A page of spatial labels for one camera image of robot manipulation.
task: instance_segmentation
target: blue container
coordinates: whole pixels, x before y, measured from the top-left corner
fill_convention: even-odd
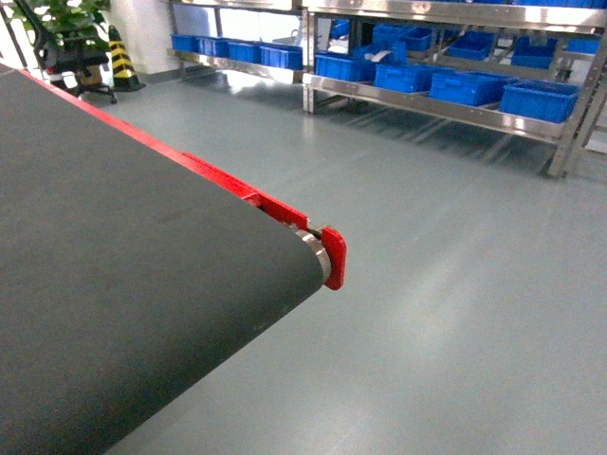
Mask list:
[[[304,69],[304,51],[301,47],[262,45],[260,48],[262,64],[294,70]]]
[[[578,94],[578,87],[566,83],[514,83],[506,87],[500,111],[561,123],[573,112]]]
[[[262,50],[259,44],[240,41],[228,42],[230,58],[240,62],[259,64],[262,61]]]
[[[228,40],[224,38],[200,36],[198,37],[198,53],[211,55],[212,57],[228,58],[230,56]]]
[[[407,43],[397,41],[392,46],[392,62],[395,64],[405,64],[407,62]]]
[[[515,5],[535,7],[596,8],[595,0],[515,0]]]
[[[198,39],[192,35],[171,35],[174,50],[183,50],[186,52],[198,52]]]
[[[598,51],[598,41],[593,40],[570,40],[567,50],[579,52],[582,54],[596,54]]]
[[[512,64],[515,66],[530,66],[548,69],[557,49],[557,40],[547,40],[547,45],[531,45],[529,38],[520,38],[512,54]]]
[[[355,47],[352,49],[352,57],[359,60],[364,60],[364,56],[366,54],[377,54],[382,50],[392,50],[392,44],[384,44],[384,43],[371,43],[369,45],[362,45],[361,47]],[[386,55],[383,59],[383,62],[391,62],[392,54]]]
[[[338,54],[318,55],[316,57],[316,74],[342,81],[372,81],[376,77],[376,64],[368,60],[357,60]]]
[[[406,43],[407,50],[414,52],[428,50],[430,48],[430,44],[432,43],[432,29],[413,27],[398,40]]]
[[[373,43],[378,45],[391,46],[393,42],[397,41],[401,36],[406,35],[414,27],[398,27],[398,26],[386,26],[384,24],[377,24],[373,28]]]
[[[350,33],[350,21],[345,19],[338,19],[333,23],[331,27],[331,39],[337,40],[341,36],[345,36]]]
[[[375,86],[403,93],[426,92],[436,72],[452,73],[453,69],[425,64],[378,64]]]
[[[504,94],[504,86],[514,78],[490,73],[434,73],[430,98],[481,106],[497,102]]]
[[[493,33],[469,31],[447,49],[447,55],[468,60],[484,60],[493,45]]]

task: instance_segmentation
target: red side rail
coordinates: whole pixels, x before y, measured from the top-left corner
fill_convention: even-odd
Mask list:
[[[137,142],[140,142],[150,149],[155,150],[159,154],[172,159],[190,171],[203,176],[216,185],[249,202],[253,206],[262,209],[267,215],[271,216],[277,221],[289,226],[296,226],[299,229],[309,230],[308,218],[300,211],[293,209],[278,199],[275,199],[274,197],[255,189],[251,185],[220,170],[219,168],[214,167],[212,164],[207,163],[197,156],[188,153],[181,153],[174,148],[169,147],[165,143],[160,142],[158,139],[148,135],[147,133],[142,132],[133,125],[114,118],[98,108],[78,100],[57,87],[33,78],[29,73],[27,73],[27,71],[22,71],[22,73],[32,78],[34,81],[44,86],[48,90],[52,91],[58,97],[61,97],[73,105],[81,108],[84,112],[90,114],[91,116],[98,118],[117,130],[122,131]],[[331,259],[331,275],[324,285],[329,289],[340,289],[343,286],[345,274],[345,241],[343,240],[341,234],[332,227],[324,227],[321,230],[321,242],[324,245],[329,258]]]

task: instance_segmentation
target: black conveyor belt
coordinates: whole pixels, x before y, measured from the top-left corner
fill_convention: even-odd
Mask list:
[[[0,65],[0,453],[101,453],[322,286],[288,228]]]

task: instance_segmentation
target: shelf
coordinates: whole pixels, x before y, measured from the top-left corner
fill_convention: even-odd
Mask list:
[[[209,55],[196,54],[193,52],[184,52],[182,50],[168,49],[168,54],[185,62],[201,64],[216,69],[229,69],[239,71],[260,78],[272,79],[284,83],[301,83],[304,72],[293,71],[292,69],[276,68],[274,66],[264,66],[262,64],[248,64],[235,60],[224,59],[220,57],[211,57]]]
[[[302,6],[301,0],[169,0],[178,5],[218,7],[232,9],[261,9],[269,11],[295,11]]]
[[[564,123],[551,123],[505,114],[482,107],[433,100],[423,93],[407,94],[356,82],[339,81],[313,74],[303,75],[303,84],[314,89],[346,98],[376,102],[399,109],[481,126],[503,133],[529,137],[555,144],[562,135]]]
[[[438,24],[594,33],[607,27],[607,11],[585,8],[513,7],[402,0],[303,0],[310,12]]]
[[[447,66],[467,71],[485,71],[487,73],[506,74],[522,79],[547,80],[550,72],[547,69],[532,68],[529,66],[516,66],[512,64],[498,64],[477,60],[459,59],[449,55],[441,55],[437,61],[441,66]]]

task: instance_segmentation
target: yellow and black striped cone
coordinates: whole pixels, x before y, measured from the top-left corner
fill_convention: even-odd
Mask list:
[[[124,43],[114,26],[110,26],[109,38],[110,50],[112,51],[114,91],[135,92],[145,87],[145,83],[139,83],[137,73],[131,63],[131,58],[129,57],[129,54],[126,53]]]

